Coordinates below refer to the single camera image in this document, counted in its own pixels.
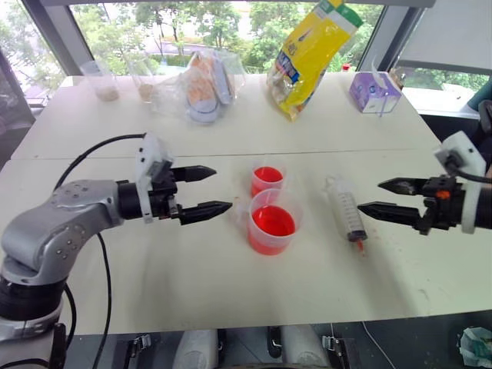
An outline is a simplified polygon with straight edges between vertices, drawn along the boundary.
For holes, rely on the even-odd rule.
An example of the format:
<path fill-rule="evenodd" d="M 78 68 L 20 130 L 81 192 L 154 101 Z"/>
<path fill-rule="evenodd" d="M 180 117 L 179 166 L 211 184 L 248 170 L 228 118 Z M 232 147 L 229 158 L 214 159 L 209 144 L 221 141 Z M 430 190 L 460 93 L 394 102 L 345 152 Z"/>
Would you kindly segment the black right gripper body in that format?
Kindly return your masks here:
<path fill-rule="evenodd" d="M 416 194 L 424 197 L 426 207 L 414 226 L 420 234 L 428 235 L 432 228 L 447 231 L 461 223 L 465 190 L 456 178 L 418 178 L 415 188 Z"/>

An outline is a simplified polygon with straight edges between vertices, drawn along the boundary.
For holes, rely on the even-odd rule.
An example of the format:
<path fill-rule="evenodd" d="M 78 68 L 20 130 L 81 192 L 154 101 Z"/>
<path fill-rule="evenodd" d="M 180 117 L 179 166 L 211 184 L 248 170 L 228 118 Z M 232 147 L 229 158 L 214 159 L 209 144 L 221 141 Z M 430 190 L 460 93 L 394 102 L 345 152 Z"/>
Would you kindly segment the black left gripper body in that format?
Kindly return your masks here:
<path fill-rule="evenodd" d="M 158 172 L 151 180 L 148 192 L 154 218 L 179 219 L 181 206 L 176 202 L 177 183 L 183 180 L 183 168 L 169 168 Z"/>

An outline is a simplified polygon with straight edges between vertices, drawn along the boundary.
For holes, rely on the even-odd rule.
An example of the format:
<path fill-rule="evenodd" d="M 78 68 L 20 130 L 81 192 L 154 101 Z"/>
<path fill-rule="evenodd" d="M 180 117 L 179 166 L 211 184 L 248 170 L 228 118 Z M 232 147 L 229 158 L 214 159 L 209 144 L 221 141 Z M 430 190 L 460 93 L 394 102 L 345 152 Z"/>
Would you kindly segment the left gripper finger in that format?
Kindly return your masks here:
<path fill-rule="evenodd" d="M 174 176 L 174 181 L 184 181 L 184 182 L 193 182 L 193 181 L 201 181 L 212 175 L 216 175 L 217 172 L 213 168 L 206 167 L 204 165 L 193 165 L 193 166 L 185 166 L 179 168 L 172 168 L 171 172 Z"/>
<path fill-rule="evenodd" d="M 232 207 L 231 202 L 207 201 L 197 204 L 192 208 L 179 208 L 178 219 L 181 225 L 194 224 L 207 221 L 218 215 L 224 214 Z"/>

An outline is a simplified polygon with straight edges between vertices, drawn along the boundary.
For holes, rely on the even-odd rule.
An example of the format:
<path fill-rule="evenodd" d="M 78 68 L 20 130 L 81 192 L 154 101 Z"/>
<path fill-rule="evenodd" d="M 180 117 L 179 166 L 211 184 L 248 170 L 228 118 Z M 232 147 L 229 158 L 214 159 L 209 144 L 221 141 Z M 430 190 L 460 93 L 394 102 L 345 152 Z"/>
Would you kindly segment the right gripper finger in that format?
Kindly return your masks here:
<path fill-rule="evenodd" d="M 392 178 L 377 186 L 395 194 L 415 196 L 421 195 L 421 189 L 425 184 L 424 178 Z"/>
<path fill-rule="evenodd" d="M 419 211 L 416 208 L 402 207 L 397 204 L 381 201 L 359 204 L 357 209 L 373 219 L 407 225 L 413 228 L 421 219 Z"/>

